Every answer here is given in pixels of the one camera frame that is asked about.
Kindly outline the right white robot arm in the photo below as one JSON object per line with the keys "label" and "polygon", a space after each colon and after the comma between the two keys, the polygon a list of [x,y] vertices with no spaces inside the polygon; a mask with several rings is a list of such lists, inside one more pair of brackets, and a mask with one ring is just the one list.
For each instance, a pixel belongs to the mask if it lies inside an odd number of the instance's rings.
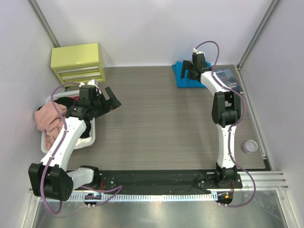
{"label": "right white robot arm", "polygon": [[234,144],[236,123],[241,118],[241,99],[207,66],[204,52],[195,49],[192,60],[183,61],[181,78],[185,76],[199,81],[213,95],[211,117],[219,136],[214,182],[219,187],[228,188],[237,178]]}

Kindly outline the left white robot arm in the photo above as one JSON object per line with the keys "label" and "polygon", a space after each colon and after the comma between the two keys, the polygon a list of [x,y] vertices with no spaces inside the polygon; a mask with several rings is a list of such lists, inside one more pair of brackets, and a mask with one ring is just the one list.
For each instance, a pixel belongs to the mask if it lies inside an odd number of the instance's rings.
{"label": "left white robot arm", "polygon": [[99,183],[97,167],[81,166],[67,172],[67,164],[78,139],[92,130],[91,121],[121,106],[109,86],[105,91],[108,99],[96,85],[80,87],[79,99],[68,108],[64,126],[53,146],[40,163],[33,163],[28,169],[35,196],[66,201],[73,190]]}

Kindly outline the blue t shirt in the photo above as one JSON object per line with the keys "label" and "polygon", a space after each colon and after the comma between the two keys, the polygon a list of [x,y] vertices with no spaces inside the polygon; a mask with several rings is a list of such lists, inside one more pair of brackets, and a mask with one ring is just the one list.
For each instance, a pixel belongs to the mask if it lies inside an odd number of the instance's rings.
{"label": "blue t shirt", "polygon": [[181,78],[181,71],[182,71],[182,62],[176,62],[176,64],[172,65],[172,69],[175,74],[175,79],[176,79],[176,85],[178,88],[206,88],[202,83],[195,81],[195,80],[190,80],[188,79],[187,73],[188,71],[185,72],[185,77]]}

